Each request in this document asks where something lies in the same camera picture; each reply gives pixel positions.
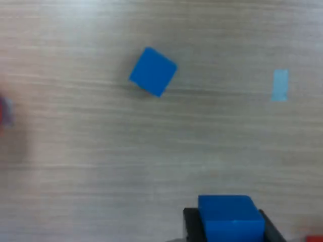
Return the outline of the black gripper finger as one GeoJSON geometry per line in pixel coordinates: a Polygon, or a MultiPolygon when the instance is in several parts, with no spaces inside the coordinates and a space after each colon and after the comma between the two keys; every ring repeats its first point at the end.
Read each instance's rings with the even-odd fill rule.
{"type": "Polygon", "coordinates": [[[282,234],[275,227],[275,225],[265,214],[265,212],[262,209],[259,209],[259,212],[265,221],[263,241],[264,242],[287,242],[287,240],[282,236],[282,234]]]}
{"type": "Polygon", "coordinates": [[[184,240],[206,242],[203,224],[197,208],[183,209],[184,240]]]}

